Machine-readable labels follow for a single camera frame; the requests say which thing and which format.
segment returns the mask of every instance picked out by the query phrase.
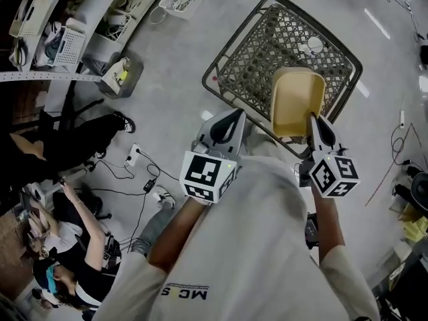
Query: black metal frame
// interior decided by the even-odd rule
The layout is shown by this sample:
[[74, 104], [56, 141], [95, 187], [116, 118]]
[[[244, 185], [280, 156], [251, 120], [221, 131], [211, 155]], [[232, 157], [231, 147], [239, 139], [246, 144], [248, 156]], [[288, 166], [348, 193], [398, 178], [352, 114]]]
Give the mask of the black metal frame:
[[[222, 101], [226, 102], [228, 105], [232, 107], [236, 107], [233, 104], [233, 101], [229, 101], [226, 99], [221, 93], [217, 93], [214, 89], [212, 89], [208, 83], [207, 80], [209, 79], [209, 76], [213, 73], [215, 70], [217, 75], [221, 71], [219, 69], [219, 62], [220, 60], [225, 57], [229, 58], [228, 55], [226, 55], [227, 50], [231, 47], [234, 41], [239, 37], [241, 32], [248, 26], [249, 22], [253, 19], [255, 15], [257, 15], [262, 9], [263, 6], [268, 2], [269, 0], [261, 0], [251, 11], [251, 13], [245, 18], [244, 22], [238, 27], [238, 29], [235, 31], [235, 33], [232, 35], [232, 37], [229, 39], [229, 41], [226, 43], [226, 45], [223, 47], [223, 49], [220, 51], [220, 53], [217, 55], [217, 57], [214, 59], [214, 61], [211, 63], [211, 65], [208, 67], [207, 71], [203, 74], [202, 77], [202, 85], [216, 95], [216, 97], [222, 99]], [[333, 123], [342, 109], [344, 108], [344, 105], [350, 98], [350, 95], [352, 91], [354, 90], [356, 83], [358, 82], [359, 78], [362, 74], [362, 64], [360, 61], [349, 51], [349, 49], [339, 40], [337, 39], [330, 31], [328, 31], [321, 23], [316, 21], [311, 15], [307, 14], [305, 11], [300, 9], [297, 5], [292, 3], [290, 0], [275, 0], [279, 4], [283, 5], [287, 9], [289, 9], [291, 12], [298, 15], [300, 18], [302, 18], [306, 23], [310, 24], [317, 32], [321, 33], [323, 37], [325, 37], [331, 44], [333, 44], [339, 51], [341, 51], [344, 56], [351, 62], [351, 64], [355, 68], [355, 73], [351, 77], [349, 83], [346, 85], [343, 93], [339, 97], [338, 101], [335, 103], [333, 109], [329, 111], [328, 119]], [[228, 89], [227, 87], [222, 87], [223, 89], [226, 89], [228, 92], [232, 93], [235, 98], [241, 99], [241, 97], [236, 94], [231, 89]], [[267, 129], [265, 126], [261, 125], [258, 120], [251, 117], [250, 115], [247, 115], [247, 118], [250, 119], [254, 124], [256, 124], [258, 127], [260, 127], [263, 131], [265, 131], [267, 134], [269, 134], [273, 139], [275, 139], [277, 142], [279, 142], [282, 146], [284, 146], [287, 150], [289, 150], [292, 154], [294, 154], [299, 159], [305, 159], [310, 156], [310, 149], [306, 147], [306, 149], [302, 153], [296, 152], [294, 149], [292, 149], [288, 144], [291, 143], [290, 141], [284, 142], [280, 138], [278, 138], [271, 130]]]

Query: power adapter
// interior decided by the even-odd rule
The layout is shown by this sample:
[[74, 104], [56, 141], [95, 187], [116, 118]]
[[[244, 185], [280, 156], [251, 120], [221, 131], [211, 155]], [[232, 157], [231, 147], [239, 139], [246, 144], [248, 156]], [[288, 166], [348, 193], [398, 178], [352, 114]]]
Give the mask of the power adapter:
[[150, 190], [153, 189], [155, 183], [156, 181], [154, 179], [149, 179], [142, 190], [144, 190], [147, 194], [149, 194]]

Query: t-shirt logo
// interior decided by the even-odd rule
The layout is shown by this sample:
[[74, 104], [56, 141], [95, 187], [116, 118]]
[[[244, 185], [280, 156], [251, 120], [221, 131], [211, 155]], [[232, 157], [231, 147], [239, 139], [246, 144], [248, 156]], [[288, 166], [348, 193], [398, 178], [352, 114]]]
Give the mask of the t-shirt logo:
[[167, 283], [160, 295], [185, 300], [206, 300], [208, 290], [209, 286]]

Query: beige plastic container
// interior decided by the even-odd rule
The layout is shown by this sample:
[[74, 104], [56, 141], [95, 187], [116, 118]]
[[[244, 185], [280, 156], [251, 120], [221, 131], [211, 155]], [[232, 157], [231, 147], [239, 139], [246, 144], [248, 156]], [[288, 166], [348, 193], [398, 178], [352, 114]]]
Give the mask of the beige plastic container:
[[278, 69], [272, 84], [271, 122], [279, 136], [306, 136], [310, 113], [320, 115], [326, 82], [308, 68]]

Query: white marker cube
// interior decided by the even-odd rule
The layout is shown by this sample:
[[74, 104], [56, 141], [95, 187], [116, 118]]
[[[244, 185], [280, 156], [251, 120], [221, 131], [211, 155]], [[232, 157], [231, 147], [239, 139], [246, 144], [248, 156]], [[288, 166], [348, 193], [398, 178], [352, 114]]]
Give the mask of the white marker cube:
[[322, 197], [342, 197], [349, 193], [360, 179], [351, 158], [325, 154], [309, 172]]
[[237, 163], [186, 151], [180, 173], [186, 195], [217, 203], [236, 178]]

